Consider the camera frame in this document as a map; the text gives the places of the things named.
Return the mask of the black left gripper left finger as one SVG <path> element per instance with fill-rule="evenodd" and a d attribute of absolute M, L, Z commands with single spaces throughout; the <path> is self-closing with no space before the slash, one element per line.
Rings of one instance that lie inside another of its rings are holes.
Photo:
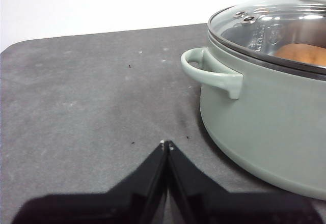
<path fill-rule="evenodd" d="M 161 223 L 168 143 L 103 193 L 49 194 L 27 201 L 13 223 Z"/>

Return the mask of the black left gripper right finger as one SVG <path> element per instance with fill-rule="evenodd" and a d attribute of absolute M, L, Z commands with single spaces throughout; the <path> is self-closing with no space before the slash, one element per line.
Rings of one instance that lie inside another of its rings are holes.
<path fill-rule="evenodd" d="M 229 192 L 167 142 L 169 190 L 182 223 L 322 223 L 305 198 L 285 192 Z"/>

